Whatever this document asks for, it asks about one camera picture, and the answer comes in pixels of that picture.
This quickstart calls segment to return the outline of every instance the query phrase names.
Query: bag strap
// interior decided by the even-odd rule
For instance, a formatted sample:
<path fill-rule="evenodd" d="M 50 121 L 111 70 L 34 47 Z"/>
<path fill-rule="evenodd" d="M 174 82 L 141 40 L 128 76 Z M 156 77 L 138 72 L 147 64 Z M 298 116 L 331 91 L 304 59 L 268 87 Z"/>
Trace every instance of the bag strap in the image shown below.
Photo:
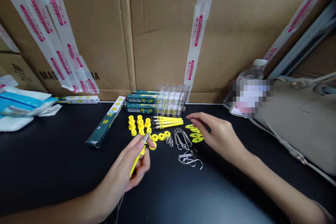
<path fill-rule="evenodd" d="M 262 129 L 263 131 L 266 131 L 267 133 L 270 133 L 272 136 L 278 139 L 278 141 L 286 147 L 286 149 L 289 151 L 289 153 L 295 157 L 296 159 L 300 160 L 302 164 L 309 166 L 310 168 L 314 169 L 317 173 L 319 173 L 322 177 L 324 177 L 326 180 L 328 180 L 333 186 L 336 187 L 336 181 L 333 180 L 331 177 L 329 177 L 326 173 L 318 169 L 313 164 L 309 163 L 304 155 L 299 152 L 298 150 L 294 149 L 287 141 L 282 139 L 278 133 L 273 130 L 273 128 L 267 123 L 265 119 L 263 119 L 268 127 L 269 130 L 265 129 L 263 126 L 261 126 L 259 123 L 257 123 L 253 118 L 249 118 L 249 120 L 258 128 Z"/>

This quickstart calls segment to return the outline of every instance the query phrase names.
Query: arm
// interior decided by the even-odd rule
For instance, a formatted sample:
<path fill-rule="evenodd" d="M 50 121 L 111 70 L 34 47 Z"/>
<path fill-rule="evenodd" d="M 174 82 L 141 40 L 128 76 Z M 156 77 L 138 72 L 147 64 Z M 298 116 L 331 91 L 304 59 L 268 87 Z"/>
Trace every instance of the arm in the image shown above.
<path fill-rule="evenodd" d="M 260 186 L 294 224 L 327 223 L 319 206 L 243 146 L 229 122 L 202 112 L 190 114 L 187 118 L 201 131 L 210 147 Z M 203 124 L 211 128 L 211 133 L 207 132 Z"/>
<path fill-rule="evenodd" d="M 95 224 L 104 221 L 118 204 L 124 192 L 137 186 L 150 168 L 149 149 L 140 157 L 136 174 L 130 172 L 135 158 L 144 147 L 142 135 L 137 135 L 120 153 L 103 181 L 90 193 L 57 205 L 14 213 L 0 217 L 0 223 L 80 223 Z M 155 147 L 152 140 L 148 145 Z"/>

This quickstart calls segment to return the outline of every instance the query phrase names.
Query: finger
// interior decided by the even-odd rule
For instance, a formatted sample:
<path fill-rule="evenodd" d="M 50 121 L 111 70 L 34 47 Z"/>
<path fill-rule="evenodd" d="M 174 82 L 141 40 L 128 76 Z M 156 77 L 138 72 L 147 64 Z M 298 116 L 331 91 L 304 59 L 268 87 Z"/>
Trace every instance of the finger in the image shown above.
<path fill-rule="evenodd" d="M 143 160 L 141 162 L 141 166 L 136 171 L 137 176 L 145 174 L 146 172 L 149 171 L 149 169 L 151 167 L 151 164 L 150 164 L 151 163 L 151 158 L 149 156 L 149 149 L 146 148 L 145 150 L 146 150 L 146 152 L 145 152 Z"/>
<path fill-rule="evenodd" d="M 201 134 L 203 135 L 204 139 L 210 138 L 209 132 L 200 121 L 198 121 L 197 119 L 191 119 L 191 121 L 192 125 L 194 125 L 201 131 Z"/>
<path fill-rule="evenodd" d="M 128 149 L 119 165 L 122 170 L 124 170 L 125 172 L 131 171 L 134 160 L 140 154 L 140 152 L 144 148 L 144 145 L 144 142 L 140 141 L 135 146 Z"/>
<path fill-rule="evenodd" d="M 125 147 L 125 149 L 123 149 L 121 151 L 121 153 L 119 154 L 117 160 L 114 162 L 113 166 L 118 167 L 120 162 L 124 159 L 125 153 L 132 148 L 133 146 L 135 146 L 137 143 L 139 143 L 141 141 L 141 139 L 143 139 L 143 135 L 136 135 L 130 142 L 129 144 Z"/>
<path fill-rule="evenodd" d="M 217 125 L 218 121 L 220 120 L 217 117 L 214 117 L 209 114 L 205 114 L 203 112 L 193 113 L 187 116 L 187 119 L 197 119 L 200 121 L 205 122 L 211 129 Z"/>
<path fill-rule="evenodd" d="M 151 138 L 148 138 L 147 143 L 150 147 L 155 148 L 155 145 L 154 145 L 153 140 Z"/>
<path fill-rule="evenodd" d="M 141 176 L 137 176 L 134 179 L 131 179 L 128 183 L 128 186 L 126 187 L 125 192 L 128 192 L 133 187 L 137 186 L 140 183 L 140 181 L 142 180 L 143 177 L 144 177 L 144 174 L 142 174 Z"/>
<path fill-rule="evenodd" d="M 137 164 L 135 165 L 135 168 L 138 169 L 141 166 L 141 161 L 140 159 L 137 161 Z"/>

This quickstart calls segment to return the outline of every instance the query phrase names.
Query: white bottle cap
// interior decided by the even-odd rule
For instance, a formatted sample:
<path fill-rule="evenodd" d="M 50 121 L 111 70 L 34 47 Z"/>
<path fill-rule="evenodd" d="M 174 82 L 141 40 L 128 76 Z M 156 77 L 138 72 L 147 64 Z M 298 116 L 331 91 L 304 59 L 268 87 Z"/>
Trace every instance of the white bottle cap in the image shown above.
<path fill-rule="evenodd" d="M 264 66 L 266 65 L 267 63 L 267 60 L 265 59 L 256 59 L 254 62 L 253 62 L 253 65 L 260 65 L 260 66 Z"/>

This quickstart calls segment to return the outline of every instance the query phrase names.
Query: force meter box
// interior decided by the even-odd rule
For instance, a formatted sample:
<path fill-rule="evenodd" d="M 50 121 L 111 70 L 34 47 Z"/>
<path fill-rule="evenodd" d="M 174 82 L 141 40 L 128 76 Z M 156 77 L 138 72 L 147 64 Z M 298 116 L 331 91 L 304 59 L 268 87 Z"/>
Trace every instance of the force meter box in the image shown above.
<path fill-rule="evenodd" d="M 108 110 L 107 114 L 104 116 L 104 118 L 98 124 L 92 135 L 86 141 L 88 144 L 96 148 L 99 148 L 101 146 L 106 133 L 110 129 L 114 119 L 117 117 L 121 108 L 123 107 L 125 99 L 126 97 L 119 96 L 115 103 L 113 103 L 113 106 Z"/>
<path fill-rule="evenodd" d="M 69 104 L 97 104 L 100 101 L 98 96 L 63 96 L 55 98 L 59 100 L 57 103 Z"/>
<path fill-rule="evenodd" d="M 129 94 L 127 102 L 155 104 L 155 100 L 156 94 Z"/>
<path fill-rule="evenodd" d="M 155 114 L 155 104 L 127 103 L 125 109 L 127 113 Z"/>
<path fill-rule="evenodd" d="M 150 95 L 156 95 L 157 91 L 149 91 L 149 90 L 136 90 L 135 91 L 136 94 L 150 94 Z"/>

